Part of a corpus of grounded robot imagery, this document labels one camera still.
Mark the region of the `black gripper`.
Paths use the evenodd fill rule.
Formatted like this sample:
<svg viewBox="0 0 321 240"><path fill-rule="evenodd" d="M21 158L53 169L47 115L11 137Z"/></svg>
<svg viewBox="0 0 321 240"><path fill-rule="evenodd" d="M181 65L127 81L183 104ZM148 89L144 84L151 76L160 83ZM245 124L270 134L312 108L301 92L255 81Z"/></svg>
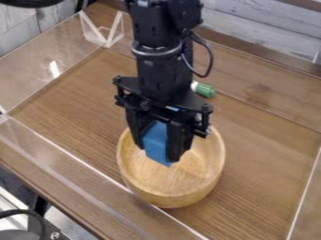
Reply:
<svg viewBox="0 0 321 240"><path fill-rule="evenodd" d="M210 115L213 106L191 89L185 89L178 96L159 100L144 95L139 89L136 77L116 76L115 103L126 109L130 134L135 145L143 149L143 137L160 121L167 124L167 160L179 161L191 149L193 137L206 138L210 134Z"/></svg>

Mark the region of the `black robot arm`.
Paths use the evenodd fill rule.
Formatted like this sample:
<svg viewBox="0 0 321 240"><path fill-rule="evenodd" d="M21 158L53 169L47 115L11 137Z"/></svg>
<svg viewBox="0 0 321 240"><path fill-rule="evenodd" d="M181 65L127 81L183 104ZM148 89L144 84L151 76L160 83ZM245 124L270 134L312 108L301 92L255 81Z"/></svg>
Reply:
<svg viewBox="0 0 321 240"><path fill-rule="evenodd" d="M124 0L132 28L135 77L118 76L115 104L126 110L130 134L147 156L170 166L210 134L213 106L191 90L193 45L207 42L199 0Z"/></svg>

